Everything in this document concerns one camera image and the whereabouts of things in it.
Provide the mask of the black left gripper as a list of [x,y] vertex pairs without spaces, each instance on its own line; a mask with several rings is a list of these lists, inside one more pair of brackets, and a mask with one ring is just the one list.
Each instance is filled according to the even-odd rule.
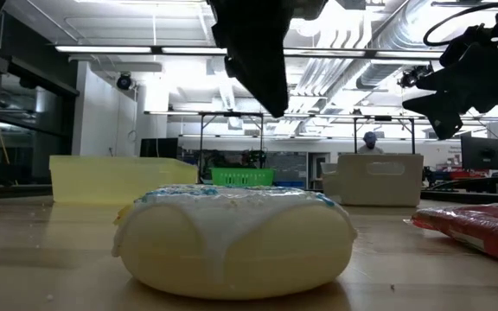
[[[214,15],[212,34],[235,78],[273,116],[282,117],[289,95],[284,37],[294,9],[289,0],[207,0]],[[260,56],[235,54],[263,54]]]

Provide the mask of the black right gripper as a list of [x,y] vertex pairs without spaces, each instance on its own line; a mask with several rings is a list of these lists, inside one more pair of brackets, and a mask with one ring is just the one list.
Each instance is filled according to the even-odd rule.
[[498,17],[495,26],[467,28],[450,41],[440,63],[443,69],[418,79],[418,89],[439,91],[407,99],[402,106],[424,115],[439,140],[463,126],[460,115],[469,105],[486,112],[498,105]]

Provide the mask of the red snack packet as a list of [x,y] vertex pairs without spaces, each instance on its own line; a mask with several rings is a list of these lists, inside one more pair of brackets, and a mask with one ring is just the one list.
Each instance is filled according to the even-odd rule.
[[498,258],[498,204],[419,209],[410,223]]

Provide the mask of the white iced donut blue sprinkles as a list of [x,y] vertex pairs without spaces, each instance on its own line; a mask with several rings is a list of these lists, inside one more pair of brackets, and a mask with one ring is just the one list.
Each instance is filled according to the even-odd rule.
[[334,281],[357,232],[323,194],[170,185],[119,211],[112,255],[139,282],[215,300],[289,295]]

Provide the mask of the black ceiling spotlight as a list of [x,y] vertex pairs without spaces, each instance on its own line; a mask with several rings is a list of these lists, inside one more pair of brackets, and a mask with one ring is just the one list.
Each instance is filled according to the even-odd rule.
[[432,65],[422,65],[415,66],[402,73],[402,76],[398,79],[397,84],[402,88],[411,88],[416,85],[416,83],[424,76],[429,75],[433,72]]
[[116,80],[116,87],[122,91],[128,91],[134,87],[131,73],[121,73]]

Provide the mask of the black computer monitor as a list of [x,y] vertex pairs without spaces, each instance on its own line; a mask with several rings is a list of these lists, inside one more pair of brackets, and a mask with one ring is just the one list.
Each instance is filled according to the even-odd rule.
[[461,151],[464,169],[498,170],[498,139],[462,136]]
[[162,157],[176,159],[178,138],[145,138],[141,141],[141,157]]

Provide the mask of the person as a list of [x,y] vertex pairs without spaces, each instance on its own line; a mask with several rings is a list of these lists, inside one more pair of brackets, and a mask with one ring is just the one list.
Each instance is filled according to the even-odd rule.
[[358,154],[383,154],[384,150],[376,146],[377,136],[374,132],[368,131],[362,138],[364,144],[357,149]]

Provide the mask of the green plastic basket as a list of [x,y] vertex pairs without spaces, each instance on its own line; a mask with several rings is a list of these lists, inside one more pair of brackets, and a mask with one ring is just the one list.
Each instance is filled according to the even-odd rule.
[[212,168],[212,181],[217,186],[271,186],[275,170],[271,168]]

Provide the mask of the grey plastic bin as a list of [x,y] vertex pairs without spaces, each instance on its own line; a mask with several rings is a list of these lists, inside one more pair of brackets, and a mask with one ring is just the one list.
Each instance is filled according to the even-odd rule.
[[416,207],[423,164],[420,154],[341,154],[322,165],[323,193],[343,206]]

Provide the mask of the yellow translucent plastic bin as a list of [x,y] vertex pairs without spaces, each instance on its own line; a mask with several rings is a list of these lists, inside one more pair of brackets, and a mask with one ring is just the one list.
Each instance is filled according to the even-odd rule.
[[170,158],[52,155],[54,201],[126,205],[161,186],[195,184],[198,168]]

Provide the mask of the silver ventilation duct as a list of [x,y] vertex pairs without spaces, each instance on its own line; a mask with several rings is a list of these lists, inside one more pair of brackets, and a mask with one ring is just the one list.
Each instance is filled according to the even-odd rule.
[[[368,46],[382,50],[427,50],[423,43],[425,32],[451,15],[450,9],[434,6],[441,0],[405,0],[393,16],[375,30]],[[379,86],[388,76],[401,68],[400,64],[380,64],[369,60],[366,70],[357,78],[358,89]]]

